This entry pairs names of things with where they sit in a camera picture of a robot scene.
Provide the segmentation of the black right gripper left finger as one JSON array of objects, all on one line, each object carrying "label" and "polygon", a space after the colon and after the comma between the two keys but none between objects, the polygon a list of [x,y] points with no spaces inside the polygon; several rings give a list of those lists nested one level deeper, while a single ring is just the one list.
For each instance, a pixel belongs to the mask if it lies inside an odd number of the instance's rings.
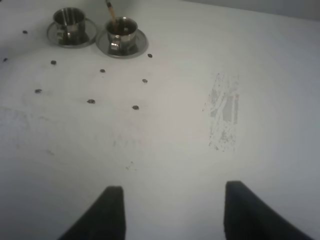
[{"label": "black right gripper left finger", "polygon": [[124,240],[126,238],[124,190],[108,186],[60,240]]}]

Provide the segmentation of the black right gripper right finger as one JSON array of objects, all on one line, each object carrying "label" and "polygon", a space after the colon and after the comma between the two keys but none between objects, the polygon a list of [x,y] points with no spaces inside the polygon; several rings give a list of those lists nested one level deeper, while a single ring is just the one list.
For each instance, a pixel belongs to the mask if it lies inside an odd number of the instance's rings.
[{"label": "black right gripper right finger", "polygon": [[225,185],[224,234],[227,240],[310,240],[265,204],[241,181]]}]

